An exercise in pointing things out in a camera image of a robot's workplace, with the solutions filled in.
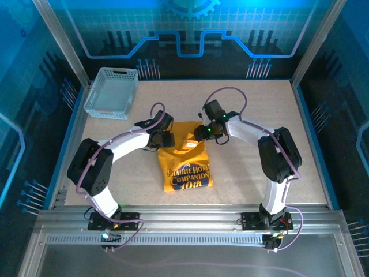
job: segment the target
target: plastic storage basket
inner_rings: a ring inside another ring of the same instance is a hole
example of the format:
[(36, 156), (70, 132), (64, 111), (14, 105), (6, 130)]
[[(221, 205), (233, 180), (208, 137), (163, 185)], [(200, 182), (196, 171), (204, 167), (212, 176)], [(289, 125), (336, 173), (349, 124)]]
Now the plastic storage basket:
[(137, 87), (136, 69), (100, 68), (84, 109), (92, 117), (127, 120)]

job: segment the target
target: basket handle hole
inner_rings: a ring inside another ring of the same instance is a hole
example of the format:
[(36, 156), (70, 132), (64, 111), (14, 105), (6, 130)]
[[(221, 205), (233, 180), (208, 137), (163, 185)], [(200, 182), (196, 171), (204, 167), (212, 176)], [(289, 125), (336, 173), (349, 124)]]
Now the basket handle hole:
[(117, 71), (117, 70), (113, 70), (113, 73), (115, 73), (115, 74), (127, 74), (127, 71)]

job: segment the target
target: yellow t-shirt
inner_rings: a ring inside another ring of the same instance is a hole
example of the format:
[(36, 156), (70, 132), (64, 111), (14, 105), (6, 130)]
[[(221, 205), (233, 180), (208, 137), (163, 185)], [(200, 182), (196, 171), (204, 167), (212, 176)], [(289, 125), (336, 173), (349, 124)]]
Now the yellow t-shirt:
[(158, 159), (164, 176), (164, 191), (212, 186), (205, 142), (194, 138), (201, 122), (174, 122), (174, 147), (160, 148)]

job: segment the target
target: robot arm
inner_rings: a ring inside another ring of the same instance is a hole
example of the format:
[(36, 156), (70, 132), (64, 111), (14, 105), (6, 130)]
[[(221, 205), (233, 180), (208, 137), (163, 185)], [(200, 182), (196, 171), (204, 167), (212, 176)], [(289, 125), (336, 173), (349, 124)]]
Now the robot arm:
[[(162, 111), (159, 111), (153, 119), (137, 122), (131, 129), (131, 131), (136, 132), (123, 136), (105, 147), (96, 157), (94, 164), (89, 168), (81, 187), (91, 196), (95, 206), (105, 216), (113, 218), (120, 212), (119, 205), (108, 188), (112, 164), (136, 149), (174, 146), (174, 136), (167, 131), (173, 121), (169, 114), (165, 113), (163, 120), (154, 128), (144, 130), (158, 121), (161, 115)], [(81, 174), (92, 155), (109, 140), (93, 141), (87, 138), (81, 142), (67, 171), (68, 178), (75, 185), (78, 184)]]
[(268, 228), (284, 216), (289, 180), (294, 175), (270, 134), (276, 137), (293, 166), (298, 168), (302, 164), (302, 159), (290, 132), (284, 127), (274, 130), (250, 121), (241, 121), (238, 113), (234, 111), (226, 113), (222, 110), (217, 100), (204, 105), (199, 116), (204, 125), (200, 125), (195, 130), (195, 138), (198, 141), (218, 139), (225, 135), (238, 137), (258, 147), (261, 166), (267, 177), (266, 193), (260, 205), (260, 213), (261, 219)]

